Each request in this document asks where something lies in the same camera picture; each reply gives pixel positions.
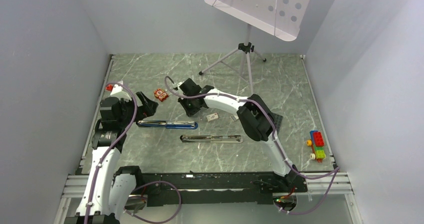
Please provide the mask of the white staple box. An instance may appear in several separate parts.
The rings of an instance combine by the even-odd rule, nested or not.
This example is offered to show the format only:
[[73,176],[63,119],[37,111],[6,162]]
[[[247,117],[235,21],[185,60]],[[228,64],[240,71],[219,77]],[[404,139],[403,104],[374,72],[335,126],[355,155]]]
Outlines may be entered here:
[[209,114],[209,115],[206,116],[206,119],[207,119],[208,122],[216,120],[218,118],[219,118],[218,113],[212,113],[212,114]]

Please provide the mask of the blue black stapler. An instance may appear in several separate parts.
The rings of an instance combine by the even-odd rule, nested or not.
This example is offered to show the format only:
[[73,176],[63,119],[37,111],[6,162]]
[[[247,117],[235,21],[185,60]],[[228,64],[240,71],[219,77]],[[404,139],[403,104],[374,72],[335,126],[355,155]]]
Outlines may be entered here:
[[141,120],[137,121],[138,127],[164,127],[166,129],[197,129],[198,123],[195,121],[164,121],[164,120]]

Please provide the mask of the black silver stapler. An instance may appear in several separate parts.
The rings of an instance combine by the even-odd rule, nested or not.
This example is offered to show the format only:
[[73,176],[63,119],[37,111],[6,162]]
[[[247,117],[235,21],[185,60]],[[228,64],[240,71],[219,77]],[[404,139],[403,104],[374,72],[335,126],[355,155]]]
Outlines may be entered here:
[[241,135],[181,135],[179,139],[183,143],[242,143]]

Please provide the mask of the staple box tray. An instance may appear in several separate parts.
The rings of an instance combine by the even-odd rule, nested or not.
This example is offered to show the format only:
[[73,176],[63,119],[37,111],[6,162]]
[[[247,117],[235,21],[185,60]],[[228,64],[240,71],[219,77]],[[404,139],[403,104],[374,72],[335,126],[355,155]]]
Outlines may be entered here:
[[230,118],[232,119],[232,121],[237,121],[239,119],[237,115],[231,115]]

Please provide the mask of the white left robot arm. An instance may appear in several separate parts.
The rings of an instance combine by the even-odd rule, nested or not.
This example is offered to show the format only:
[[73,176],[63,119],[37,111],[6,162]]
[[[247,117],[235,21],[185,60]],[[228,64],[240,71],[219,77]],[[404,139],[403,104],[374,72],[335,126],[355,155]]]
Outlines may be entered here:
[[133,122],[155,114],[158,103],[142,92],[136,101],[128,95],[110,96],[99,104],[92,138],[92,165],[82,200],[74,216],[65,218],[66,224],[118,224],[130,194],[139,193],[144,187],[142,172],[138,166],[116,169]]

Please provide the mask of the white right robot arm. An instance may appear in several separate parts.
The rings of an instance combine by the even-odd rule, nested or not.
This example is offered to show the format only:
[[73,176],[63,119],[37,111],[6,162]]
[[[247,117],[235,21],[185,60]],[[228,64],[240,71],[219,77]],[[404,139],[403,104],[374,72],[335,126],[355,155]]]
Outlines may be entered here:
[[299,175],[279,140],[274,113],[258,95],[236,96],[210,85],[200,87],[190,78],[174,85],[172,90],[176,91],[178,102],[188,116],[193,116],[202,108],[218,109],[238,116],[244,133],[260,143],[270,158],[275,175],[274,188],[282,192],[307,191],[305,179]]

